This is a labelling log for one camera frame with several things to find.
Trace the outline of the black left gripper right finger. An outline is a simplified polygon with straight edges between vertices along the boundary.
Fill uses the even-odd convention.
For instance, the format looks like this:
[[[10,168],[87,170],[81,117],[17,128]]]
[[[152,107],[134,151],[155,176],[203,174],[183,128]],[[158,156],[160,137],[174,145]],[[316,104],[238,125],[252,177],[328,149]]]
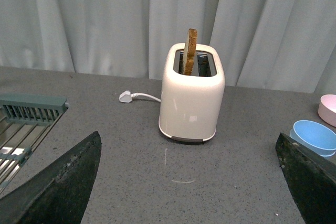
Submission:
[[[275,150],[304,222],[335,223],[335,164],[283,133]]]

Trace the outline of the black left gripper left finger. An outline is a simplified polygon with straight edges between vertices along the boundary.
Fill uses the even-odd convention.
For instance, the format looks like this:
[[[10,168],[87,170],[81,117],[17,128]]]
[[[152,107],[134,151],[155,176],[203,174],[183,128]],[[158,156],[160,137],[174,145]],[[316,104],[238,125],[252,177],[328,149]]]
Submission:
[[[81,223],[96,180],[101,137],[93,132],[1,198],[1,223]]]

